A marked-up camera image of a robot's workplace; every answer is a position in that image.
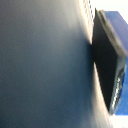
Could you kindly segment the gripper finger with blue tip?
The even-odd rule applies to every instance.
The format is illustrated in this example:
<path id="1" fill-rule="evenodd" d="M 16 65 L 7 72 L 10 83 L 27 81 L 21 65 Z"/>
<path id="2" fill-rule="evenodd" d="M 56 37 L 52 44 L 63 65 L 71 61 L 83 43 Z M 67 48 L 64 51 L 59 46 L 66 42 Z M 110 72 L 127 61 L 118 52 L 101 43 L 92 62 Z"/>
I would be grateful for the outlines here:
<path id="1" fill-rule="evenodd" d="M 95 11 L 92 47 L 109 113 L 128 116 L 128 24 L 118 11 Z"/>

